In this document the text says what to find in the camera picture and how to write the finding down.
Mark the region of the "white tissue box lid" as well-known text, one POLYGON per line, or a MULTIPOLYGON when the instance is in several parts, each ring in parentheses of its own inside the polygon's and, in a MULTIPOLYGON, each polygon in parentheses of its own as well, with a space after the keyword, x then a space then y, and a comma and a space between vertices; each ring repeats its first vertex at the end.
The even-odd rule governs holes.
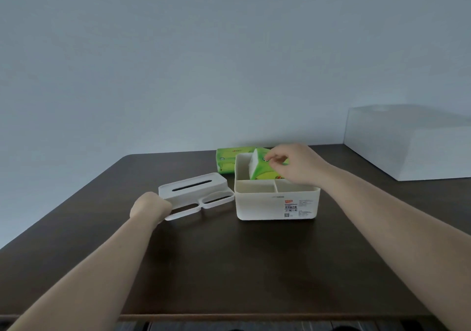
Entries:
POLYGON ((195 204, 194 208, 170 214, 166 221, 176 220, 235 200, 235 193, 227 180, 219 173, 208 173, 197 177, 179 180, 158 188, 161 198, 172 204, 172 209, 180 209, 195 204))

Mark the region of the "person's right forearm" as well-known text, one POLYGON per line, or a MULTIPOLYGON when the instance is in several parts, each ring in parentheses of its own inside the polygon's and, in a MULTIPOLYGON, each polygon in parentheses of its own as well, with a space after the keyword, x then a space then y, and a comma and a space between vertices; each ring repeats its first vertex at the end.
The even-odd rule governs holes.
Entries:
POLYGON ((471 235, 332 165, 318 184, 444 326, 471 331, 471 235))

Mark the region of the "person's left forearm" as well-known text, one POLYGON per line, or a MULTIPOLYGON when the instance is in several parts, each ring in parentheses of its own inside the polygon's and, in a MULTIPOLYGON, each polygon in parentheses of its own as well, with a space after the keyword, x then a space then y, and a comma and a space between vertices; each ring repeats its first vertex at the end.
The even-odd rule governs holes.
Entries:
POLYGON ((151 235, 161 221, 130 218, 34 302, 8 331, 113 331, 151 235))

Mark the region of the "person's left hand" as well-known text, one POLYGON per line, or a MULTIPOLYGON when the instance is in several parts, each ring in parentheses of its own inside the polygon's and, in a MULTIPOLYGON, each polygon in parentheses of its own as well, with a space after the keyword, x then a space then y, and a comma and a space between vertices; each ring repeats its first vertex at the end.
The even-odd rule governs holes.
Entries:
POLYGON ((155 192, 145 192, 133 204, 130 211, 130 219, 145 221, 155 228, 163 220, 158 220, 157 217, 157 200, 161 198, 155 192))

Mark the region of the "white compartment tissue box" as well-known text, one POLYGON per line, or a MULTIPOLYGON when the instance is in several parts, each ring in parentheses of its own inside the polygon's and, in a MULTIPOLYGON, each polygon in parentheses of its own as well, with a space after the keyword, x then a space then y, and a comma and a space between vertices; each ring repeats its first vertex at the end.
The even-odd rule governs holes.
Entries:
POLYGON ((317 215, 321 189, 286 179, 249 179, 251 154, 235 158, 236 214, 243 221, 312 220, 317 215))

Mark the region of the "person's right hand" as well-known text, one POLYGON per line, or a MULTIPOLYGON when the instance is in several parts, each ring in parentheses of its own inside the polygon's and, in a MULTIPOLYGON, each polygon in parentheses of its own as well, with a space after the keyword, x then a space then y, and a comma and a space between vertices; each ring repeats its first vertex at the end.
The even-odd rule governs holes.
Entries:
POLYGON ((270 149, 264 159, 270 164, 270 159, 274 156, 288 157, 288 165, 271 167, 295 184, 323 187, 335 171, 335 167, 323 160, 309 146, 299 143, 278 145, 270 149))

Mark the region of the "large white storage box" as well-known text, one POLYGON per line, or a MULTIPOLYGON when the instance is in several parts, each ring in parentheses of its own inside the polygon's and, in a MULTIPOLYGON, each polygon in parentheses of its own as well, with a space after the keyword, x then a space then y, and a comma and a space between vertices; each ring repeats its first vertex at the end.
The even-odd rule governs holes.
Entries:
POLYGON ((397 181, 471 178, 471 118, 414 104, 350 108, 344 142, 397 181))

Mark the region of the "green tissue pack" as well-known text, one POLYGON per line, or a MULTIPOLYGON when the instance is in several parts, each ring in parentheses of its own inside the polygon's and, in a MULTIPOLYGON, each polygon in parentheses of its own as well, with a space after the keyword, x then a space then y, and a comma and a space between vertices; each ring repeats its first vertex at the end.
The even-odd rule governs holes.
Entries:
POLYGON ((241 153, 253 153, 256 147, 223 148, 216 150, 216 164, 219 174, 235 173, 237 155, 241 153))
POLYGON ((256 148, 252 152, 248 167, 250 180, 283 179, 264 159, 268 152, 266 148, 256 148))

